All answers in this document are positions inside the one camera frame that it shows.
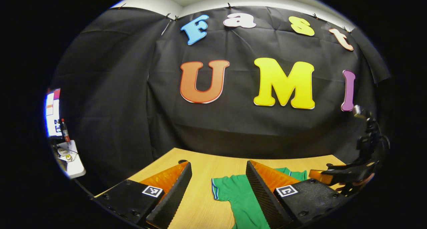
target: cable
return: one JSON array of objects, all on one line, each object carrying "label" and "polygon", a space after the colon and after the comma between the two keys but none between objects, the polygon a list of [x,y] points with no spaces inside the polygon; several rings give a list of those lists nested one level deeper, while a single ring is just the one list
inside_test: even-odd
[{"label": "cable", "polygon": [[[380,124],[378,124],[377,120],[375,120],[375,123],[377,124],[378,131],[380,132],[380,138],[386,138],[386,140],[387,140],[387,142],[389,144],[388,150],[390,150],[390,141],[389,141],[389,138],[387,138],[387,136],[385,136],[385,135],[383,135],[383,133],[381,133]],[[386,154],[386,147],[384,145],[384,141],[383,140],[381,140],[381,144],[383,145],[383,153],[384,153],[383,156],[385,156],[385,154]]]},{"label": "cable", "polygon": [[172,21],[173,21],[172,19],[169,21],[169,23],[166,25],[166,28],[163,30],[163,32],[161,33],[161,35],[160,35],[160,36],[162,36],[162,35],[163,35],[163,33],[166,31],[167,27],[169,26],[169,24],[170,24]]},{"label": "cable", "polygon": [[62,150],[66,150],[66,151],[69,151],[69,152],[73,152],[73,153],[79,154],[78,152],[75,152],[75,151],[72,151],[72,150],[69,150],[69,149],[62,148],[62,147],[60,147],[59,145],[56,145],[56,146],[57,146],[58,148],[62,149]]}]

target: screw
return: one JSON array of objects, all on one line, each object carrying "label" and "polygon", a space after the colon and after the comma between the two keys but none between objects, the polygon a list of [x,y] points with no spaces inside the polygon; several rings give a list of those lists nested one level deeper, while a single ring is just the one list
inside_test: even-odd
[{"label": "screw", "polygon": [[317,215],[315,217],[313,217],[311,220],[316,220],[317,218],[321,217],[322,215]]},{"label": "screw", "polygon": [[126,220],[128,219],[128,217],[126,217],[126,216],[125,216],[125,215],[123,215],[123,214],[119,214],[119,213],[118,213],[118,215],[119,215],[119,216],[121,216],[121,217],[123,217],[123,218],[125,218]]},{"label": "screw", "polygon": [[110,210],[112,210],[113,212],[116,212],[116,210],[113,209],[111,206],[108,206],[107,208],[110,209]]}]

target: computer monitor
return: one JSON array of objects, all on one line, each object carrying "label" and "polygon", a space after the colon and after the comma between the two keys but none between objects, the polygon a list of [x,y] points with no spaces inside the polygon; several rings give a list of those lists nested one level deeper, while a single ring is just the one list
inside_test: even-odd
[{"label": "computer monitor", "polygon": [[61,89],[48,91],[46,95],[46,131],[49,138],[62,138],[59,118],[59,93]]}]

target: desk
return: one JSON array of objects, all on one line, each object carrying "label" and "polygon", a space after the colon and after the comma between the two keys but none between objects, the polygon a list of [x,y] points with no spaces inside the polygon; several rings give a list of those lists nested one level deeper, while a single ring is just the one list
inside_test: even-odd
[{"label": "desk", "polygon": [[[129,179],[140,182],[177,165],[179,160],[191,162],[192,178],[169,229],[231,229],[235,219],[230,203],[214,200],[210,179],[245,174],[249,159],[213,156],[173,148]],[[327,163],[344,164],[333,155],[303,159],[254,160],[271,168],[286,167],[291,171],[306,170],[307,173],[310,169],[326,170]]]}]

